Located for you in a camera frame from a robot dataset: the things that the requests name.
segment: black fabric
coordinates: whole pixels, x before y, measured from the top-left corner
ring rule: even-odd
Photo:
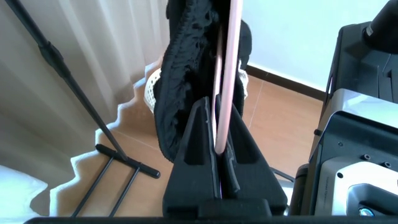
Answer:
[[[228,24],[228,15],[227,0],[168,2],[170,43],[154,87],[154,115],[160,150],[170,161],[177,155],[192,105],[212,96],[218,29],[220,23]],[[250,53],[251,33],[242,23],[238,52],[241,68],[246,68]],[[243,98],[242,81],[236,76],[233,103],[241,116]]]

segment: white basket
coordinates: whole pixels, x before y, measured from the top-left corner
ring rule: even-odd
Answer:
[[[153,72],[145,84],[144,102],[148,108],[154,113],[156,99],[154,96],[154,86],[156,81],[160,78],[160,68]]]

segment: black cylinder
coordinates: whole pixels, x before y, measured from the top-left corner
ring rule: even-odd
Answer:
[[[363,34],[370,48],[398,54],[398,0],[387,2]]]
[[[300,215],[305,182],[307,181],[308,166],[309,164],[304,164],[297,169],[292,199],[290,201],[289,215]]]

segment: beige curtain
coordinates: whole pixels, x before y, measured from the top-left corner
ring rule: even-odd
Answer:
[[[145,65],[169,42],[167,0],[22,3],[105,123],[134,97]],[[4,1],[0,27],[0,165],[48,183],[32,202],[33,209],[45,208],[49,190],[74,178],[70,159],[94,149],[98,127]]]

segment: pink rod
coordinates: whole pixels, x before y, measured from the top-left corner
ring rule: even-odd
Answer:
[[[217,124],[216,124],[216,95],[220,93],[221,70],[223,68],[223,30],[218,31],[216,67],[214,74],[213,99],[211,102],[211,125],[213,128],[213,144],[216,144]]]
[[[221,109],[218,119],[215,151],[222,154],[228,137],[229,121],[231,119],[232,99],[238,59],[239,33],[241,30],[243,0],[231,0],[228,22],[226,57],[224,64],[223,92],[221,94]]]

